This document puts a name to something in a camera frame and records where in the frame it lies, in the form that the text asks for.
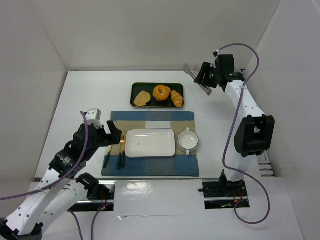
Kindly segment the metal food tongs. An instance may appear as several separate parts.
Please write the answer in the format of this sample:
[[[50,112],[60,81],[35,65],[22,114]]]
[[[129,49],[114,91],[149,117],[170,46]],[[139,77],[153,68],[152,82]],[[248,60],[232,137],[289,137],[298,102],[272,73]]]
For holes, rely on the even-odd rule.
[[[194,83],[198,84],[202,88],[206,95],[211,95],[212,89],[209,86],[203,84],[200,76],[200,69],[198,66],[194,66],[193,69],[190,69],[189,65],[185,63],[183,66],[183,71],[193,79]]]

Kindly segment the orange bagel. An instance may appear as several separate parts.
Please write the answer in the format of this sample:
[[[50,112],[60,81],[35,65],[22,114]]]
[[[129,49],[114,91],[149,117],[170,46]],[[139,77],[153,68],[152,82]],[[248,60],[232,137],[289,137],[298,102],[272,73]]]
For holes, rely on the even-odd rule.
[[[156,101],[162,102],[168,99],[169,95],[171,93],[171,89],[168,86],[165,85],[157,85],[153,89],[153,97]]]

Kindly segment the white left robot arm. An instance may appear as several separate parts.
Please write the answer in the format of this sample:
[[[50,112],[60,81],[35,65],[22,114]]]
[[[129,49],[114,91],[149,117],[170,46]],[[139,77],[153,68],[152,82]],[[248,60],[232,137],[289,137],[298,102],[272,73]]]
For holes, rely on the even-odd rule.
[[[49,164],[35,190],[6,218],[0,220],[0,235],[6,240],[40,240],[48,227],[77,201],[100,197],[106,187],[89,173],[78,175],[100,147],[120,143],[122,131],[113,121],[102,125],[84,122]]]

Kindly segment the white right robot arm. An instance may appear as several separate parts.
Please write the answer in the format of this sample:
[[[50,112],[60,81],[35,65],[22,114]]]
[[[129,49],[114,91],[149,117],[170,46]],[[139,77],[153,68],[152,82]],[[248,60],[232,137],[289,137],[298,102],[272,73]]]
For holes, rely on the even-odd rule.
[[[223,192],[239,188],[253,161],[270,149],[275,119],[258,107],[245,85],[243,74],[235,71],[235,59],[231,54],[218,55],[214,64],[203,62],[194,82],[207,95],[214,88],[222,88],[236,108],[229,141],[233,152],[223,152],[224,170],[219,178],[219,187]]]

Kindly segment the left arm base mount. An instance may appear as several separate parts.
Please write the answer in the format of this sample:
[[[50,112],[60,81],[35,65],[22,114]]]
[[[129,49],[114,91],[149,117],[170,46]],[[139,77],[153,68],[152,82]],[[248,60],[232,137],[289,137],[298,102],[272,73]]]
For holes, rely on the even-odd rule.
[[[102,180],[94,197],[85,197],[74,204],[69,210],[72,212],[113,212],[116,182]]]

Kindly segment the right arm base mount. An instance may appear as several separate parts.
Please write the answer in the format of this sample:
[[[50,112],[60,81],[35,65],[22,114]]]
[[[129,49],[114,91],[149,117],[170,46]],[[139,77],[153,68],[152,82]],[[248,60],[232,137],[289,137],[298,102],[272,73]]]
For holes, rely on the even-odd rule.
[[[250,207],[248,192],[244,182],[241,182],[239,186],[222,189],[217,181],[203,181],[202,188],[197,191],[203,194],[206,210],[232,209],[236,204],[238,204],[238,208]]]

